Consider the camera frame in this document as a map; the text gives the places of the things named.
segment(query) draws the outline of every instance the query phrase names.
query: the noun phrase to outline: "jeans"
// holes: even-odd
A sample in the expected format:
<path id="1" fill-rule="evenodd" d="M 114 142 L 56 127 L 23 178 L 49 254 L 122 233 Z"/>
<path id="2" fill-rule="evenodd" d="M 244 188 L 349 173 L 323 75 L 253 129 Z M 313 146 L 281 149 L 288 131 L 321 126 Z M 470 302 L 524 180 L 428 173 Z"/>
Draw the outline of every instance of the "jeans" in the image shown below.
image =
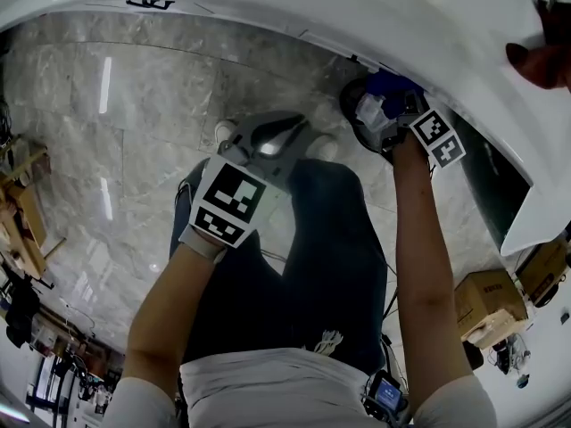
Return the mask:
<path id="1" fill-rule="evenodd" d="M 178 192 L 170 256 L 205 163 Z M 386 263 L 360 181 L 344 165 L 299 160 L 288 183 L 296 230 L 283 275 L 262 257 L 257 232 L 229 248 L 200 300 L 184 362 L 245 350 L 314 350 L 325 331 L 338 331 L 343 340 L 330 357 L 372 375 L 385 363 Z"/>

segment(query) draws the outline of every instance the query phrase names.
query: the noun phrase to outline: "marble floor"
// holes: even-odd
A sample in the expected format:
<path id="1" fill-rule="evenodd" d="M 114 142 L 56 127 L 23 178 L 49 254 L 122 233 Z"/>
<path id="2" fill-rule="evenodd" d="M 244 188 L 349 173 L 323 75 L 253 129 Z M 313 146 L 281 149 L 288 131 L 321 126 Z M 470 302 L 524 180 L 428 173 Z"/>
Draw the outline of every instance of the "marble floor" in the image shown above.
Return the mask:
<path id="1" fill-rule="evenodd" d="M 359 145 L 336 106 L 341 87 L 366 73 L 360 65 L 263 29 L 172 14 L 48 14 L 11 36 L 3 65 L 12 129 L 47 144 L 53 172 L 37 181 L 46 248 L 67 237 L 48 264 L 55 288 L 41 298 L 84 332 L 125 349 L 131 320 L 167 263 L 178 182 L 215 151 L 222 117 L 297 110 L 334 133 L 335 160 L 359 175 L 394 267 L 392 168 Z M 506 264 L 460 165 L 435 173 L 434 194 L 457 279 Z M 265 250 L 287 256 L 291 205 L 261 236 Z M 387 299 L 395 286 L 390 274 Z M 398 316 L 385 330 L 402 362 Z"/>

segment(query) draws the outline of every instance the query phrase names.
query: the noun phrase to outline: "white wall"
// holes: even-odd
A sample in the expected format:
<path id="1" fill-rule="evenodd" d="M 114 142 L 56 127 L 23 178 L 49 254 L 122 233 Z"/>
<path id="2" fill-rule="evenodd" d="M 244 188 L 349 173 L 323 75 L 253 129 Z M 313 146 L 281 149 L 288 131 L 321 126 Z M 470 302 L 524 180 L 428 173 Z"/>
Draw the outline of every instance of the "white wall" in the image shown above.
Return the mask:
<path id="1" fill-rule="evenodd" d="M 501 428 L 521 427 L 544 414 L 571 395 L 571 319 L 560 322 L 564 309 L 571 309 L 571 279 L 559 285 L 559 292 L 546 307 L 536 310 L 529 329 L 522 333 L 532 352 L 529 384 L 519 389 L 487 361 L 476 371 L 492 398 Z"/>
<path id="2" fill-rule="evenodd" d="M 41 356 L 28 344 L 17 349 L 6 336 L 6 321 L 0 317 L 0 383 L 20 401 L 26 400 L 28 382 L 34 382 Z"/>

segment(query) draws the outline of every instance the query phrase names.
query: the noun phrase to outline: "person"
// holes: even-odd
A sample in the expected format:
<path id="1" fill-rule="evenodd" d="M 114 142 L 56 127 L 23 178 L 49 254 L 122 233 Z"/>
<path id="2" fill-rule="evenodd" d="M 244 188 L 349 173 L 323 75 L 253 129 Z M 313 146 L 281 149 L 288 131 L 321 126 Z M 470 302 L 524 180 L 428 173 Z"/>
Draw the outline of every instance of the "person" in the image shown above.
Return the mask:
<path id="1" fill-rule="evenodd" d="M 218 126 L 217 141 L 231 130 Z M 357 176 L 344 165 L 298 160 L 288 181 L 295 236 L 280 276 L 255 232 L 215 263 L 222 243 L 188 231 L 205 163 L 179 189 L 171 258 L 135 316 L 103 426 L 176 426 L 178 387 L 193 428 L 385 426 L 361 404 L 369 377 L 385 363 L 387 265 Z M 414 422 L 493 427 L 492 402 L 458 334 L 426 153 L 412 134 L 393 151 L 393 173 L 398 307 Z"/>

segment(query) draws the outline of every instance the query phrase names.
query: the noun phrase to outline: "sneaker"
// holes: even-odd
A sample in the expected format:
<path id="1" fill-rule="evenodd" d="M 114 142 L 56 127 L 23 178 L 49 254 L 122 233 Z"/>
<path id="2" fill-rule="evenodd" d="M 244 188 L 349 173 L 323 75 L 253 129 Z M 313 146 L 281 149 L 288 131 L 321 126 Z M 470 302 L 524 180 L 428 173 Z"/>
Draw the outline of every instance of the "sneaker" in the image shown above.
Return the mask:
<path id="1" fill-rule="evenodd" d="M 306 152 L 309 159 L 333 161 L 337 155 L 337 140 L 333 135 L 323 135 L 317 138 Z"/>
<path id="2" fill-rule="evenodd" d="M 236 129 L 236 124 L 231 120 L 221 120 L 214 128 L 214 141 L 216 142 L 216 148 L 218 149 L 220 145 L 230 139 L 230 135 Z"/>

